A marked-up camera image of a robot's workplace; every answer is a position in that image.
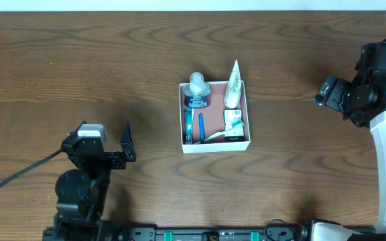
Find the green and white toothbrush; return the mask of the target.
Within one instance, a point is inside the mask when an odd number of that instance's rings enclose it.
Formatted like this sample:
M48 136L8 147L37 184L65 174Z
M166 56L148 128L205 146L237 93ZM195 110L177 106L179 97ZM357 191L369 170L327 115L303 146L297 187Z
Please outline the green and white toothbrush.
M196 142L195 145L197 145L197 144L204 144L204 143L208 142L208 141L211 140L211 139L217 138L217 137L219 137L219 136L221 136L221 135L228 134L228 133L231 132L231 131L234 131L234 130L237 130L237 129L242 129L243 126L244 126L244 122L241 121L241 120L239 120L239 121L237 121L230 129L225 130L225 131L219 131L219 132L217 132L217 133L214 133L214 134L212 134L211 136L205 138L203 141L198 141L198 142Z

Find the white floral lotion tube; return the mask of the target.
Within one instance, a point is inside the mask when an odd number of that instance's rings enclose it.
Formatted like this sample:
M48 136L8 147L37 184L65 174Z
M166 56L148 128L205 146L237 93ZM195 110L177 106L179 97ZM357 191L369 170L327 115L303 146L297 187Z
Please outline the white floral lotion tube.
M238 60L235 60L227 89L224 96L224 105L227 108L236 108L241 99L241 73Z

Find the blue disposable razor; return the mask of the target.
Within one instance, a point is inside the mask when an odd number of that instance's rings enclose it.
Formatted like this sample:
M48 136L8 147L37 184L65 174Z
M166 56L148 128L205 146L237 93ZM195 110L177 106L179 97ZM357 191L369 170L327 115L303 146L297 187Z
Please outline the blue disposable razor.
M199 118L200 144L204 144L204 142L205 142L205 132L204 132L204 118L203 118L203 114L200 113L198 118Z

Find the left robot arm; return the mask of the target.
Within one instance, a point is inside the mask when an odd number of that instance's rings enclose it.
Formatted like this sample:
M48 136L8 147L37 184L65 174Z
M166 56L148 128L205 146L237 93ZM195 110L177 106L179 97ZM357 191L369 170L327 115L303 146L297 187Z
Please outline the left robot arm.
M120 140L121 151L105 151L105 128L102 124L80 126L62 141L61 150L76 166L59 176L54 227L43 232L43 240L127 240L128 231L101 219L110 184L111 171L125 169L136 161L130 123Z

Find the blue bottle with clear cap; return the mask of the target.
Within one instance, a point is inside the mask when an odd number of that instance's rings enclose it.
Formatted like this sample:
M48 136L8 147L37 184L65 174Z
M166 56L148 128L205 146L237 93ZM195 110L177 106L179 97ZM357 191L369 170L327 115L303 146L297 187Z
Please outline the blue bottle with clear cap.
M184 105L188 108L206 108L210 105L210 84L204 81L200 72L190 76L190 82L183 88Z

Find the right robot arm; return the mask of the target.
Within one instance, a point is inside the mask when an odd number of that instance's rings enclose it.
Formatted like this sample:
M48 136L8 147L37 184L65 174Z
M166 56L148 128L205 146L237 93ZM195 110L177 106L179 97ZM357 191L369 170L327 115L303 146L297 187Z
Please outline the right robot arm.
M313 240L386 240L386 75L362 76L352 82L328 76L314 102L342 113L356 127L367 127L375 144L379 179L379 211L375 233L317 222L312 226Z

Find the green toothpaste tube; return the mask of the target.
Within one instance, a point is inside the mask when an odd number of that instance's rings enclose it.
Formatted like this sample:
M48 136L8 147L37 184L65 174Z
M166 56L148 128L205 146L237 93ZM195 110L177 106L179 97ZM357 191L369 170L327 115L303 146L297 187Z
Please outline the green toothpaste tube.
M192 144L192 129L194 122L194 109L193 108L185 108L184 112L184 128L186 134L186 144Z

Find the green and white soap packet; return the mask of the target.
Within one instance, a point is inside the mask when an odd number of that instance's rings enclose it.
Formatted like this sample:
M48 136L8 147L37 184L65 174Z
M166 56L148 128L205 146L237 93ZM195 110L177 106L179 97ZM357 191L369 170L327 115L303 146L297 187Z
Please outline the green and white soap packet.
M240 109L228 109L224 110L224 124L226 139L237 140L244 137L242 110Z

